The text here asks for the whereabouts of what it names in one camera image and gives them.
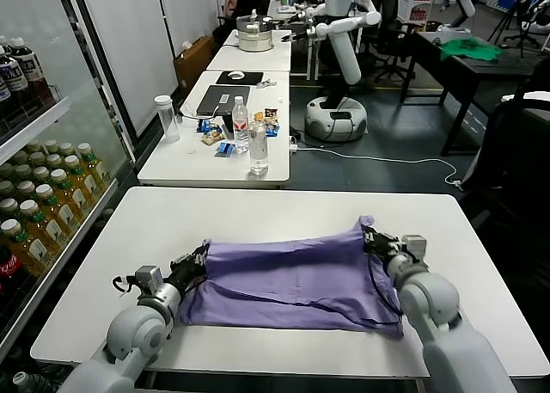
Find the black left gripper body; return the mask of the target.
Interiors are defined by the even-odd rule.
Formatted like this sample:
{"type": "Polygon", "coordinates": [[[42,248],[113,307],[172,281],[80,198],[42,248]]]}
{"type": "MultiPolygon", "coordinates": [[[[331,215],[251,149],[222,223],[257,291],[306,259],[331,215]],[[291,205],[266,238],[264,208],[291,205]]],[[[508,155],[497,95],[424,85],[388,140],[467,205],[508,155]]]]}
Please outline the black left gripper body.
{"type": "Polygon", "coordinates": [[[178,291],[186,291],[197,279],[206,274],[205,265],[195,260],[172,261],[169,284],[178,291]]]}

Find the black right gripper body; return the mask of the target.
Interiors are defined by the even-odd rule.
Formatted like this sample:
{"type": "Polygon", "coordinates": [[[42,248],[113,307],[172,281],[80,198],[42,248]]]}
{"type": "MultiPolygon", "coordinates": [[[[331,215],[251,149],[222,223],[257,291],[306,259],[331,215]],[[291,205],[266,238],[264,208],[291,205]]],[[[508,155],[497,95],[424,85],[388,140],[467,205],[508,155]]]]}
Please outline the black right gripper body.
{"type": "Polygon", "coordinates": [[[380,260],[392,260],[401,252],[401,241],[395,236],[375,234],[372,241],[372,253],[380,260]]]}

